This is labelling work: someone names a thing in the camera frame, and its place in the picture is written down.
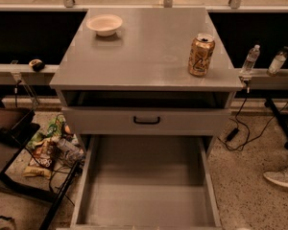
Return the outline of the grey drawer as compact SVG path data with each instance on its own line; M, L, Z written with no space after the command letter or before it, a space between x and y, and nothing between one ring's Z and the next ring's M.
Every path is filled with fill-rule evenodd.
M219 108L64 107L76 134L218 135L230 111Z
M93 137L70 226L59 230L222 230L203 141Z

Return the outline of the grey drawer cabinet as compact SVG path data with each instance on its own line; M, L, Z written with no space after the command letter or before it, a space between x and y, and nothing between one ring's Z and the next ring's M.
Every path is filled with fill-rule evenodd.
M193 38L217 34L206 9L103 8L90 9L86 16L100 14L115 14L123 24L109 37L86 25L79 28L51 80L62 108L229 110L242 84L222 41L215 42L205 77L188 71ZM211 150L218 135L189 136L201 138Z

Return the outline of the grey top drawer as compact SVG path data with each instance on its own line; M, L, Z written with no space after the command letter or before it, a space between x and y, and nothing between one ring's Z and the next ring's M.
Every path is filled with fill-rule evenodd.
M219 108L64 107L76 134L218 135L230 111Z

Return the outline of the gold soda can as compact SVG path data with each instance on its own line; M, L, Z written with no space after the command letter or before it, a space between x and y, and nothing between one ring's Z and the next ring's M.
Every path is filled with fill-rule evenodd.
M193 39L188 60L191 75L201 78L207 74L214 48L214 37L210 34L199 33Z

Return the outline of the crushed plastic bottle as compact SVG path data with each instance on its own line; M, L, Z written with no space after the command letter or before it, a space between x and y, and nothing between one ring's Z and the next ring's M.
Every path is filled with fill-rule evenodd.
M69 166L74 165L76 162L83 163L85 160L84 151L66 139L59 139L57 147L62 151L63 162Z

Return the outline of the green snack bag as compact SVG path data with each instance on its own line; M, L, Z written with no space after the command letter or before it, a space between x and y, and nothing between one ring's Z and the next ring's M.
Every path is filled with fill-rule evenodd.
M58 114L55 118L49 121L44 131L38 130L37 133L27 144L29 149L33 149L35 146L40 145L43 141L51 141L52 139L58 139L62 136L62 127L65 119L62 114Z

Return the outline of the white paper bowl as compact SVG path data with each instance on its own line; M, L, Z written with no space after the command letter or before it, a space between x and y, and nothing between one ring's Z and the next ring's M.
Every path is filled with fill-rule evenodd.
M95 15L86 21L86 27L98 36L114 35L122 24L122 18L114 14Z

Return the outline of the chips snack bag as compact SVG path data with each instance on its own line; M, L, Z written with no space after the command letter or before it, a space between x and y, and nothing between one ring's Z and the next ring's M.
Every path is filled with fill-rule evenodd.
M33 149L27 148L27 152L31 158L23 175L25 177L42 176L49 179L55 167L55 143L50 138L46 138L35 143Z

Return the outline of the clear water bottle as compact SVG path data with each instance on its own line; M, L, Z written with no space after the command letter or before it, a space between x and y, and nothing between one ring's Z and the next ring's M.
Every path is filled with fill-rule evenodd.
M242 65L241 74L249 74L253 69L258 57L260 55L260 46L254 45L248 52L248 55Z

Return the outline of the black rolling stand leg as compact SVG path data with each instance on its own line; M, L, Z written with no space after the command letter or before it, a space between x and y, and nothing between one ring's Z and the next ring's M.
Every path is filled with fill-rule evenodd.
M270 97L266 97L266 101L265 101L264 105L266 107L269 107L272 110L274 116L276 117L276 120L277 120L279 126L283 130L283 132L287 138L287 142L284 144L284 147L288 150L288 124L286 123L286 119L280 113L280 111L277 109L275 103L273 102L273 100Z

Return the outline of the grey sneaker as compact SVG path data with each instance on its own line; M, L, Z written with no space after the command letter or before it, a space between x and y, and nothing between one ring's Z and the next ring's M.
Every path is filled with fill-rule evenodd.
M263 176L278 186L288 188L288 167L277 172L264 172Z

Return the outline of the black cart frame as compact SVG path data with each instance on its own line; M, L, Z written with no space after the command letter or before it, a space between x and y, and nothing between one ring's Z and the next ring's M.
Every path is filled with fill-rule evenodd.
M40 125L32 122L34 116L35 111L32 108L6 108L0 98L0 191L49 202L51 207L38 229L49 230L50 223L80 168L80 163L76 162L71 167L62 186L56 193L20 184L6 175L6 170L11 163L26 148L26 145L40 128Z

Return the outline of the grey metal rail ledge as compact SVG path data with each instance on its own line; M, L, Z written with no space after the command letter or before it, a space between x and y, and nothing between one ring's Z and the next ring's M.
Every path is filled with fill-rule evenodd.
M35 72L28 64L0 64L0 84L13 85L22 79L30 85L48 85L58 69L58 65L46 65Z

